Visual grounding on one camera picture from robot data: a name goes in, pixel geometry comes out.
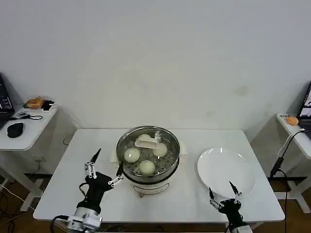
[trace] cable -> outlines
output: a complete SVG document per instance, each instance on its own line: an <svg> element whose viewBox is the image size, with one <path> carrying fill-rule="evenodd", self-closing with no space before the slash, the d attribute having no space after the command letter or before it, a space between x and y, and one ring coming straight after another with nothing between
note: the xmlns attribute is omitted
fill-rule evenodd
<svg viewBox="0 0 311 233"><path fill-rule="evenodd" d="M100 232L106 232L106 231L108 231L108 229L110 229L111 227L112 227L112 226L108 226L107 228L101 230Z"/></svg>
<svg viewBox="0 0 311 233"><path fill-rule="evenodd" d="M287 179L287 176L284 171L279 169L278 171L282 172L285 178ZM284 209L285 209L285 233L287 231L287 187L286 187L286 196L285 196L285 204L284 204Z"/></svg>
<svg viewBox="0 0 311 233"><path fill-rule="evenodd" d="M30 211L27 211L27 212L25 212L25 213L23 213L23 214L21 214L21 215L18 215L18 216L13 217L13 218L10 218L10 219L7 220L6 222L0 224L0 227L3 226L4 224L8 223L8 222L11 221L11 220L13 220L13 219L15 219L15 218L18 218L18 217L22 217L22 216L24 216L24 215L26 215L26 214L28 214L28 213L30 213Z"/></svg>
<svg viewBox="0 0 311 233"><path fill-rule="evenodd" d="M9 226L8 226L8 233L13 233L14 229L15 229L15 223L14 221L10 221Z"/></svg>
<svg viewBox="0 0 311 233"><path fill-rule="evenodd" d="M84 185L86 185L87 183L86 182L84 182L84 183L82 183L82 184L80 184L79 185L79 190L81 191L81 193L83 194L83 196L86 198L86 193L82 190L82 186L84 186Z"/></svg>
<svg viewBox="0 0 311 233"><path fill-rule="evenodd" d="M0 215L0 219L1 219L1 217L2 217L3 215L13 216L14 214L8 214L8 213L6 212L8 206L9 206L9 200L8 200L7 196L6 196L3 192L1 192L1 194L2 194L2 197L5 198L6 206L5 206L4 210L0 209L0 211L2 212L1 215Z"/></svg>
<svg viewBox="0 0 311 233"><path fill-rule="evenodd" d="M37 163L38 163L38 168L33 173L30 173L30 175L34 175L40 170L40 161L38 161Z"/></svg>
<svg viewBox="0 0 311 233"><path fill-rule="evenodd" d="M299 134L299 133L301 133L301 132L307 133L307 132L310 132L310 131L306 131L305 129L303 129L302 131L296 132L296 133L291 137L291 139L289 140L289 142L288 142L288 144L287 144L287 147L285 148L285 150L284 150L282 156L281 156L281 157L278 157L278 159L277 159L277 161L275 162L273 168L271 169L270 178L274 177L274 175L275 175L275 174L278 172L278 170L281 168L281 165L282 165L282 163L283 163L283 161L284 161L284 158L283 158L283 157L284 157L284 155L285 155L285 153L286 153L286 151L287 151L287 149L288 149L290 143L292 142L293 138L294 138L297 134Z"/></svg>
<svg viewBox="0 0 311 233"><path fill-rule="evenodd" d="M59 227L60 229L62 229L62 231L68 233L64 228L62 228L62 227L61 227L60 225L58 225L57 223L55 223L55 225L56 225L57 227Z"/></svg>
<svg viewBox="0 0 311 233"><path fill-rule="evenodd" d="M282 149L285 147L285 145L287 144L287 142L288 142L288 140L291 138L291 136L292 136L293 134L297 133L297 132L302 132L302 131L304 131L304 130L305 130L305 129L296 130L296 131L292 132L292 133L287 137L287 139L286 139L284 145L280 148L280 150L279 150L278 153L277 153L277 158L279 157L280 152L281 152Z"/></svg>
<svg viewBox="0 0 311 233"><path fill-rule="evenodd" d="M301 132L306 133L307 131L305 131L305 130L303 129L303 131L299 131L299 132L295 133L295 134L292 136L292 138L290 139L289 143L287 144L287 147L285 148L285 150L284 150L284 152L283 152L281 158L284 157L284 155L285 155L285 153L286 153L286 151L287 151L287 149L288 149L288 146L290 145L290 143L291 143L291 141L293 140L293 138L294 138L297 134L299 134L299 133L301 133Z"/></svg>
<svg viewBox="0 0 311 233"><path fill-rule="evenodd" d="M228 224L228 226L227 226L227 228L225 229L225 233L227 233L227 231L228 231L228 229L229 229L229 224Z"/></svg>
<svg viewBox="0 0 311 233"><path fill-rule="evenodd" d="M12 193L10 190L8 190L6 187L4 187L2 184L0 184L0 186L1 187L3 187L3 188L5 188L6 189L6 191L8 191L10 194L12 194L13 196L15 196L15 197L17 197L18 199L20 199L22 202L25 202L22 198L20 198L18 195L16 195L16 194L14 194L14 193Z"/></svg>
<svg viewBox="0 0 311 233"><path fill-rule="evenodd" d="M67 137L64 138L63 144L66 145L66 146L69 146L69 144L66 144L66 143L65 143L66 138L67 138Z"/></svg>
<svg viewBox="0 0 311 233"><path fill-rule="evenodd" d="M55 231L54 231L54 223L55 223L55 221L57 220L57 219L63 219L63 220L68 220L68 216L66 216L66 215L58 215L58 216L56 216L55 218L53 218L53 220L51 221L51 223L50 223L50 231L51 231L51 233L55 233Z"/></svg>

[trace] wooden floor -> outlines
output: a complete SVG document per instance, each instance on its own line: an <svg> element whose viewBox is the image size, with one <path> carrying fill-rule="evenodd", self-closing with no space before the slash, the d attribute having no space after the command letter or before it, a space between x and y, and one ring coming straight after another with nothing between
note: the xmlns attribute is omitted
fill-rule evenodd
<svg viewBox="0 0 311 233"><path fill-rule="evenodd" d="M48 179L45 180L43 186L46 186ZM286 186L282 182L272 182L275 191L284 191ZM25 199L27 190L17 182L7 185L11 192ZM49 233L49 222L38 221L33 218L33 211L26 213L19 212L22 201L9 194L6 190L3 191L8 197L8 214L24 214L14 220L14 233ZM304 193L309 206L311 206L311 189ZM0 208L4 210L6 201L3 195L0 195ZM0 217L0 225L6 222L8 217ZM0 233L8 232L9 223L0 226ZM102 230L113 232L224 232L225 228L219 224L103 224ZM63 232L60 228L55 227L56 233ZM274 223L264 223L254 230L255 233L283 233L285 232L284 221ZM288 218L287 218L288 233L309 233L311 232L311 214L303 214L299 206L294 200L288 201Z"/></svg>

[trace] table leg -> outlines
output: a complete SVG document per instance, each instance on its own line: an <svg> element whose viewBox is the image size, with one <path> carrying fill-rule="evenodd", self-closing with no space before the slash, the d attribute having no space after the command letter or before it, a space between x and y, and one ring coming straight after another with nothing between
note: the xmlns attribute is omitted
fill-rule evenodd
<svg viewBox="0 0 311 233"><path fill-rule="evenodd" d="M260 225L262 225L264 222L256 222L254 224L251 225L251 229L254 230L255 228L259 227Z"/></svg>
<svg viewBox="0 0 311 233"><path fill-rule="evenodd" d="M295 156L293 159L291 159L289 161L289 163L282 167L282 170L285 172L285 174L287 174L289 171L293 170L294 168L296 168L301 162L302 160L304 160L303 156Z"/></svg>
<svg viewBox="0 0 311 233"><path fill-rule="evenodd" d="M13 183L15 180L12 176L10 176L5 170L0 167L0 176L7 179L10 183Z"/></svg>
<svg viewBox="0 0 311 233"><path fill-rule="evenodd" d="M311 210L308 206L308 204L306 203L305 199L303 198L303 196L301 195L303 191L305 191L308 187L310 187L310 182L311 182L311 178L308 177L307 179L305 179L305 183L304 181L302 183L300 183L299 185L296 186L296 184L294 183L294 181L288 181L288 186L291 188L291 191L288 192L288 196L287 199L288 200L296 200L301 211L304 214L308 214L311 213ZM286 192L275 192L276 194L276 198L278 200L284 200L286 197Z"/></svg>
<svg viewBox="0 0 311 233"><path fill-rule="evenodd" d="M9 182L9 180L8 179L5 179L4 181L3 181L3 183L1 184L1 186L0 186L0 192L2 192L2 190L4 189L4 187L6 186L6 184Z"/></svg>
<svg viewBox="0 0 311 233"><path fill-rule="evenodd" d="M43 182L43 179L38 179L35 181L35 184L40 187ZM36 196L32 193L29 193L27 198L25 199L23 205L21 206L21 211L28 211L28 208L31 206L31 203L33 203L33 200L36 198Z"/></svg>
<svg viewBox="0 0 311 233"><path fill-rule="evenodd" d="M35 183L29 180L27 176L20 172L21 169L19 169L13 161L10 161L10 156L0 155L0 166L6 173L35 195L35 197L42 196L43 190L41 190L37 185L35 185Z"/></svg>

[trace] plate rim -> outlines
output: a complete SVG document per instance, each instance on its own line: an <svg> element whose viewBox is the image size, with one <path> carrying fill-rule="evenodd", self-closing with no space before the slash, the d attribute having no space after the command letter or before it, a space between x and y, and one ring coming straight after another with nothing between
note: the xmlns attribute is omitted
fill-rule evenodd
<svg viewBox="0 0 311 233"><path fill-rule="evenodd" d="M229 152L232 152L232 153L234 153L234 154L239 155L239 156L245 161L246 167L248 168L250 174L252 174L252 178L253 178L253 181L254 181L253 187L251 188L251 190L250 190L248 193L242 192L242 195L241 195L241 198L246 197L247 195L251 194L251 193L254 191L254 189L255 189L255 186L256 186L256 183L257 183L257 182L256 182L256 176L255 176L254 172L253 172L252 169L251 169L251 163L249 162L249 160L248 160L247 158L245 158L242 154L240 154L240 153L238 153L238 152L236 152L236 151L233 151L233 150L231 150L231 149L229 149L229 148L226 148L226 147L211 147L211 148L208 148L206 151L204 151L203 153L200 154L200 156L199 156L199 158L198 158L198 160L197 160L197 166L196 166L196 168L197 168L197 172L198 172L198 175L199 175L199 177L200 177L201 182L204 184L205 187L209 188L209 186L203 181L203 179L202 179L202 177L201 177L201 174L200 174L200 171L199 171L199 161L202 160L203 154L207 153L209 150L211 150L211 149L220 149L220 148L225 149L225 150L227 150L227 151L229 151ZM221 195L221 194L219 194L219 193L217 193L217 192L215 192L215 193L216 193L217 195L220 195L221 197L224 197L224 198L234 198L234 196L232 196L232 197L225 197L225 196L223 196L223 195Z"/></svg>

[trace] white table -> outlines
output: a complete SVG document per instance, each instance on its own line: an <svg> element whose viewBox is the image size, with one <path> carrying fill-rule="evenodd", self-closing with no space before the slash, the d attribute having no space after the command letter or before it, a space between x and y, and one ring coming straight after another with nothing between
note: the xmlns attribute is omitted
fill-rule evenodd
<svg viewBox="0 0 311 233"><path fill-rule="evenodd" d="M27 112L30 115L41 115L41 120L31 120L31 119L18 119L14 121L8 121L0 130L0 167L7 173L10 177L6 177L4 182L7 183L9 179L14 178L21 185L30 191L30 194L26 198L21 210L26 211L35 197L41 197L43 191L39 188L42 179L38 179L35 183L29 180L20 170L20 167L12 162L11 156L5 151L25 151L30 149L35 141L38 139L40 134L43 132L45 127L48 125L49 121L52 119L56 113L57 108L53 106L48 112L43 112L41 110L31 110L21 108L16 112ZM7 136L7 128L14 123L24 123L24 129L21 136L17 138L9 138Z"/></svg>
<svg viewBox="0 0 311 233"><path fill-rule="evenodd" d="M291 134L292 132L301 129L298 125L290 125L287 123L287 117L288 116L295 116L293 114L286 114L286 113L278 113L276 115L276 118L281 123L282 127L288 132L288 134ZM295 136L293 141L297 144L299 149L303 152L305 157L307 159L311 159L311 140L305 133L299 133ZM291 163L288 165L288 167L284 170L285 173L290 171L291 169L295 168L299 165L303 158L300 156L296 156ZM303 182L301 182L299 185L296 185L293 181L287 182L289 187L291 188L291 191L288 193L288 199L296 200L299 204L301 210L303 213L311 213L310 208L308 207L306 201L304 200L302 193L306 191L311 186L311 176L306 178ZM276 196L279 200L285 199L285 192L276 192Z"/></svg>
<svg viewBox="0 0 311 233"><path fill-rule="evenodd" d="M73 215L83 199L78 186L84 182L84 163L99 148L102 151L96 169L108 176L116 175L109 160L118 139L127 130L78 130L63 155L35 212L34 218L51 220L57 215ZM103 222L187 222L227 223L209 204L208 189L201 183L196 162L202 152L211 147L227 147L245 156L256 176L254 191L242 201L240 213L247 222L281 221L284 213L266 176L241 130L171 130L188 150L179 165L170 188L156 195L140 198L124 179L104 194L100 216Z"/></svg>

